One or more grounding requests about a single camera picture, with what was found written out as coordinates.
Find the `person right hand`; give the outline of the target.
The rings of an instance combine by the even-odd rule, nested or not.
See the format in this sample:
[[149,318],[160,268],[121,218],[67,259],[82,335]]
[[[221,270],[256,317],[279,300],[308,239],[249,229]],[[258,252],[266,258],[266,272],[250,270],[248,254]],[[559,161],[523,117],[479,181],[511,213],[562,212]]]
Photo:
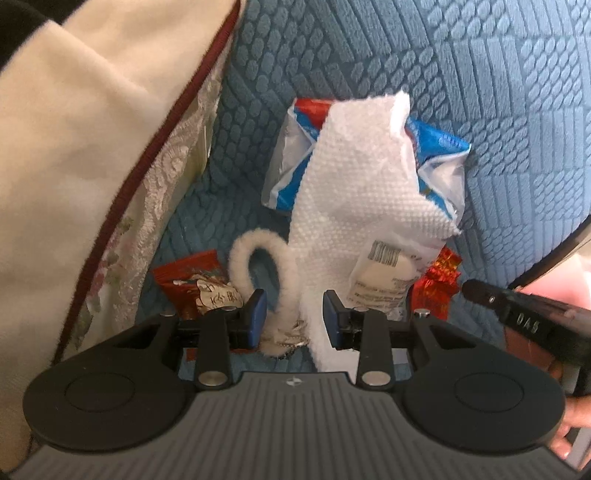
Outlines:
[[568,397],[563,421],[550,444],[551,450],[562,460],[566,460],[572,451],[572,445],[566,435],[572,428],[589,428],[591,426],[590,396]]

